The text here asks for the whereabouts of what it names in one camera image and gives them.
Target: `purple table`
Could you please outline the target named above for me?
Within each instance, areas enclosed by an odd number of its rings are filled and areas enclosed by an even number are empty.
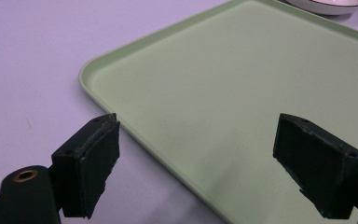
[[[104,114],[77,74],[91,58],[224,0],[0,1],[0,182],[50,155],[88,120]],[[328,17],[358,30],[358,11]],[[223,223],[124,130],[121,158],[90,221]]]

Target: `green tray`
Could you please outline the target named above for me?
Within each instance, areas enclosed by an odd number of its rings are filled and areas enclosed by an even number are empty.
[[[91,60],[79,79],[228,222],[336,223],[272,148],[280,113],[358,148],[358,32],[280,2],[230,1]]]

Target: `white bowl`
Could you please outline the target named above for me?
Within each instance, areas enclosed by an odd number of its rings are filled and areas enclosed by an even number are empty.
[[[358,9],[358,0],[286,0],[295,7],[322,14],[343,15]]]

